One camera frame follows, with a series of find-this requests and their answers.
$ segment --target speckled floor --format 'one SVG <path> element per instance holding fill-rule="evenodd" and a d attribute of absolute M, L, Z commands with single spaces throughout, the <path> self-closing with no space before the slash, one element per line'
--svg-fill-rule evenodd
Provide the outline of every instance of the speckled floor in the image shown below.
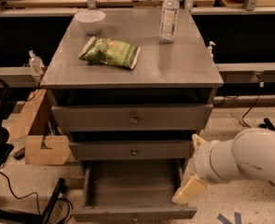
<path fill-rule="evenodd" d="M 238 132 L 247 129 L 242 122 L 242 116 L 254 103 L 256 97 L 217 97 L 216 107 L 201 136 L 206 140 L 227 140 Z M 12 114 L 4 125 L 10 127 L 18 114 Z M 258 127 L 264 118 L 269 118 L 275 126 L 275 96 L 262 96 L 255 107 L 244 118 L 251 127 Z M 15 150 L 22 147 L 24 140 L 12 142 Z M 75 162 L 64 166 L 33 166 L 25 165 L 24 159 L 16 161 L 10 156 L 1 169 L 11 180 L 12 188 L 18 196 L 36 191 L 39 194 L 40 209 L 44 210 L 59 177 L 66 179 L 68 191 L 66 197 L 74 208 L 80 206 L 84 177 Z M 152 220 L 132 221 L 141 224 L 216 224 L 221 222 L 217 217 L 221 214 L 231 223 L 234 212 L 241 214 L 242 224 L 275 223 L 275 188 L 261 181 L 232 181 L 227 185 L 209 186 L 207 191 L 189 204 L 198 208 L 193 219 L 187 220 Z M 31 213 L 37 213 L 35 197 L 16 200 L 10 194 L 6 180 L 0 175 L 0 207 L 13 208 Z M 63 203 L 56 206 L 51 217 L 51 223 L 57 223 L 64 217 L 66 208 Z"/>

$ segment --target green chip bag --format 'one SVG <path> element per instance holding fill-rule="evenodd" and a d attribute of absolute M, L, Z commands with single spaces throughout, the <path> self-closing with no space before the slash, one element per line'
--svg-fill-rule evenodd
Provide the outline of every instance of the green chip bag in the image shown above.
<path fill-rule="evenodd" d="M 110 38 L 97 39 L 93 36 L 84 46 L 79 59 L 133 69 L 139 52 L 139 46 Z"/>

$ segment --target bowl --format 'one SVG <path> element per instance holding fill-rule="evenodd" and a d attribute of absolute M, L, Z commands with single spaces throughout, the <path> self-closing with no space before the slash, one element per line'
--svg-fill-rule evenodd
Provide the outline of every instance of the bowl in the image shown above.
<path fill-rule="evenodd" d="M 105 21 L 105 13 L 100 10 L 82 10 L 76 13 L 76 20 L 88 34 L 98 34 Z"/>

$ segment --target closed drawer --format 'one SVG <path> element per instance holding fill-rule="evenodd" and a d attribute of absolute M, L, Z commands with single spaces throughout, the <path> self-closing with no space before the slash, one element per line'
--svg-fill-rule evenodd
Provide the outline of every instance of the closed drawer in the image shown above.
<path fill-rule="evenodd" d="M 78 161 L 186 159 L 191 132 L 97 132 L 76 133 L 70 143 Z"/>
<path fill-rule="evenodd" d="M 201 130 L 212 105 L 53 106 L 65 132 Z"/>
<path fill-rule="evenodd" d="M 197 209 L 172 196 L 182 178 L 178 160 L 91 161 L 78 222 L 192 218 Z"/>

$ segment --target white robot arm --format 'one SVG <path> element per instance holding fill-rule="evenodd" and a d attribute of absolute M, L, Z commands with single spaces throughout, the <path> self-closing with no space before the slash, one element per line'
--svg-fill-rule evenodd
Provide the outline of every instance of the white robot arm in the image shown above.
<path fill-rule="evenodd" d="M 195 175 L 182 183 L 172 199 L 175 203 L 188 203 L 206 189 L 206 183 L 259 179 L 275 186 L 274 131 L 248 129 L 224 142 L 205 142 L 196 134 L 192 138 Z"/>

